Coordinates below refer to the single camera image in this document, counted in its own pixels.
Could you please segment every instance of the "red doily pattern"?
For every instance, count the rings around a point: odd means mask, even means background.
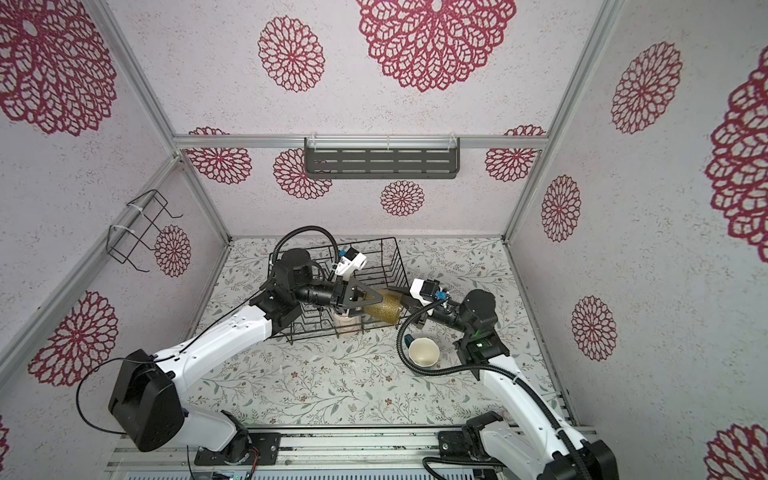
[[[98,130],[117,95],[109,51],[77,0],[3,0],[0,103],[46,134]]]
[[[5,460],[5,454],[11,447],[8,446],[8,429],[2,424],[2,415],[0,415],[0,472],[2,472],[2,461]]]
[[[381,201],[388,214],[407,217],[424,204],[424,190],[413,182],[398,180],[384,187]]]
[[[190,239],[176,225],[166,226],[154,242],[154,259],[168,276],[180,276],[187,271],[192,258]]]
[[[309,200],[328,193],[331,180],[312,180],[304,170],[304,150],[293,148],[280,152],[273,165],[273,174],[280,188],[296,198]]]
[[[218,128],[200,127],[190,135],[228,135]],[[238,184],[250,175],[250,156],[245,148],[189,148],[187,155],[197,171],[220,184]]]
[[[581,198],[573,178],[561,175],[555,178],[541,202],[541,224],[553,242],[568,238],[576,228],[581,215]]]
[[[507,130],[504,135],[546,135],[541,127],[520,125]],[[515,181],[528,176],[536,160],[533,148],[492,148],[485,154],[485,169],[491,177],[504,182]]]
[[[707,442],[707,480],[768,478],[768,433],[760,425],[731,425]]]
[[[599,298],[586,296],[574,307],[571,331],[578,348],[589,358],[605,360],[616,348],[616,322]]]
[[[259,38],[259,58],[266,73],[289,91],[307,91],[325,71],[323,47],[300,20],[275,17]]]
[[[403,87],[445,90],[488,62],[513,0],[357,0],[368,55]]]
[[[710,204],[728,219],[728,234],[757,247],[768,263],[768,47],[749,79],[731,92],[728,107],[710,136]]]
[[[73,386],[109,358],[118,336],[118,318],[99,292],[85,292],[58,324],[27,370],[40,383]]]
[[[633,134],[653,124],[674,98],[682,68],[680,51],[665,41],[639,54],[616,85],[611,107],[616,128]]]

